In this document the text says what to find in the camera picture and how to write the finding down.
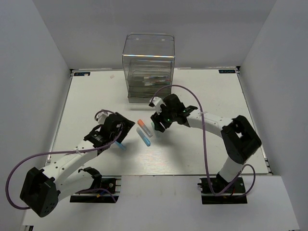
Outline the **green highlighter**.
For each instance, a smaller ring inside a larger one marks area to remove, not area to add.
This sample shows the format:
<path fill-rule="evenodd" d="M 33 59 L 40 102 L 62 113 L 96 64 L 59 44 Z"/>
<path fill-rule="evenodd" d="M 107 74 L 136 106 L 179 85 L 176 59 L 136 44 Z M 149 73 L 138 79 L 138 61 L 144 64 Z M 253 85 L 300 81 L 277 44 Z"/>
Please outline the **green highlighter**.
<path fill-rule="evenodd" d="M 154 131 L 155 136 L 159 139 L 159 138 L 160 138 L 159 131 L 155 130 L 155 127 L 154 127 L 154 123 L 153 123 L 153 122 L 151 122 L 151 126 L 152 126 L 152 129 L 153 129 L 153 131 Z"/>

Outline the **red gel pen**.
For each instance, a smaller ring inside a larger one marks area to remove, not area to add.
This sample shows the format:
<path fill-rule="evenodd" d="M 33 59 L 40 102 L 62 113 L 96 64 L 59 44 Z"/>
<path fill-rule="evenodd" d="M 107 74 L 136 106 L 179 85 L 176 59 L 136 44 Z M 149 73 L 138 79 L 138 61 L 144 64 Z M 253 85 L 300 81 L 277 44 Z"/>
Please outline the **red gel pen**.
<path fill-rule="evenodd" d="M 169 79 L 169 76 L 144 76 L 143 79 Z"/>

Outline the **clear acrylic drawer organizer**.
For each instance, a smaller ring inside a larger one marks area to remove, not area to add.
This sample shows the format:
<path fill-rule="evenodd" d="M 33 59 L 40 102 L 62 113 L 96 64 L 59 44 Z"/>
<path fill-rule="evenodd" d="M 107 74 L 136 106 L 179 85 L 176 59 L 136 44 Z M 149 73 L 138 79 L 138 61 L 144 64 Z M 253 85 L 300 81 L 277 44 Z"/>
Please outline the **clear acrylic drawer organizer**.
<path fill-rule="evenodd" d="M 130 33 L 122 52 L 128 102 L 146 103 L 161 87 L 145 87 L 144 82 L 173 82 L 175 40 L 172 35 Z M 169 79 L 146 79 L 144 76 L 169 76 Z"/>

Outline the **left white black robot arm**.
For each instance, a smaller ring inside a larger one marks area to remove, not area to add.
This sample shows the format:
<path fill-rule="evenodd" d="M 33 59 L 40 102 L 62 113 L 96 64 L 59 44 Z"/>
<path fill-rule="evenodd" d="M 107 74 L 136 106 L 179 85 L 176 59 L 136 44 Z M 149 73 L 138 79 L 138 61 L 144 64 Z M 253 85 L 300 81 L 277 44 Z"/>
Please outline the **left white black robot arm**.
<path fill-rule="evenodd" d="M 75 193 L 102 191 L 102 175 L 84 165 L 121 143 L 135 122 L 120 113 L 101 112 L 95 116 L 95 126 L 73 150 L 41 169 L 30 169 L 21 190 L 20 199 L 39 217 L 50 214 L 59 201 Z"/>

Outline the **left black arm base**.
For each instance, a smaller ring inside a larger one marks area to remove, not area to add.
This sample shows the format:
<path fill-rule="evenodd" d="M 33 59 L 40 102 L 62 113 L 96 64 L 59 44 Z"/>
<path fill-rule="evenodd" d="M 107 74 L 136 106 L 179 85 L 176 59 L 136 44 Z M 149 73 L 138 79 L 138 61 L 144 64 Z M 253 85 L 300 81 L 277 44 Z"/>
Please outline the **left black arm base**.
<path fill-rule="evenodd" d="M 115 204 L 121 191 L 120 176 L 102 177 L 101 182 L 92 185 L 89 189 L 82 190 L 82 193 L 75 193 L 70 196 L 71 203 L 84 204 Z"/>

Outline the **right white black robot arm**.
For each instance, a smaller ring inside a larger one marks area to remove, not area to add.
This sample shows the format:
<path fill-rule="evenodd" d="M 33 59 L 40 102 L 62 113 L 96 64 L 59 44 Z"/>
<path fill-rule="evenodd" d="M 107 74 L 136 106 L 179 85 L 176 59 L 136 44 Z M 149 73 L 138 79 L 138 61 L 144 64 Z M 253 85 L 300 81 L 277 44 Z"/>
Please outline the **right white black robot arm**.
<path fill-rule="evenodd" d="M 222 138 L 228 158 L 217 174 L 218 188 L 223 192 L 235 186 L 234 178 L 247 160 L 260 148 L 262 142 L 246 117 L 225 118 L 202 112 L 196 106 L 184 106 L 176 94 L 164 99 L 153 97 L 149 103 L 155 108 L 151 116 L 154 129 L 164 132 L 172 123 L 205 130 Z"/>

